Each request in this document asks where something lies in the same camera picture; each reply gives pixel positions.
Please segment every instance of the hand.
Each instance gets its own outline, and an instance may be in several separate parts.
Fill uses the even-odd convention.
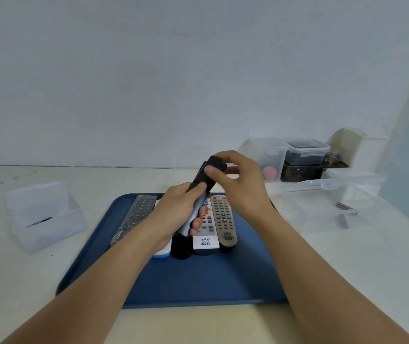
[[[162,196],[156,208],[145,220],[153,227],[155,235],[159,238],[159,248],[164,248],[173,234],[187,221],[191,215],[193,203],[206,190],[206,183],[201,182],[191,191],[186,192],[190,182],[169,187]],[[191,223],[190,235],[196,235],[201,227],[202,218],[207,214],[207,206],[200,208],[198,217]]]
[[[219,152],[214,156],[221,158],[224,163],[236,164],[235,167],[228,167],[225,173],[212,166],[204,168],[206,175],[224,188],[233,210],[249,220],[272,207],[257,162],[236,151]],[[231,179],[226,174],[239,174],[239,177]]]

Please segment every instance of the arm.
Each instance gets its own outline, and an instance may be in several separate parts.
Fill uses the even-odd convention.
[[[289,303],[311,343],[409,343],[409,334],[353,288],[272,208],[259,165],[235,151],[216,154],[236,164],[206,174],[231,207],[257,231],[276,266]]]
[[[190,217],[206,189],[201,183],[185,193],[189,185],[169,188],[147,219],[3,343],[102,343],[145,264]],[[200,209],[190,234],[196,234],[206,212]]]

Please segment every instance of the white remote control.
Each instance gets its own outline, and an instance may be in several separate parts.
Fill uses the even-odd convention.
[[[157,207],[157,204],[158,204],[159,201],[160,201],[160,199],[158,199],[155,202],[154,209]],[[158,251],[156,254],[154,254],[152,258],[165,258],[165,257],[168,257],[170,255],[170,253],[171,253],[171,241],[172,241],[172,239],[170,239],[167,246],[165,246],[160,251]]]
[[[238,238],[236,237],[235,221],[227,197],[216,194],[209,201],[214,212],[220,245],[224,250],[233,248],[238,242]]]
[[[207,214],[202,218],[201,227],[193,237],[193,251],[196,254],[215,254],[219,252],[219,238],[214,224],[214,215],[209,199],[204,203],[207,206]]]

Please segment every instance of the forearm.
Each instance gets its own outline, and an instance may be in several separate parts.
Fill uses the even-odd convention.
[[[155,253],[144,221],[4,343],[102,343]]]
[[[338,274],[275,210],[251,219],[314,343],[409,343],[409,335]]]

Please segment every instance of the right hand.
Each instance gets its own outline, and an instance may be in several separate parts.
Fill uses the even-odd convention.
[[[223,151],[214,156],[236,165],[228,167],[225,173],[212,166],[204,168],[206,175],[223,187],[232,209],[248,220],[272,208],[257,162],[236,151]],[[239,177],[231,179],[226,174],[239,174]]]

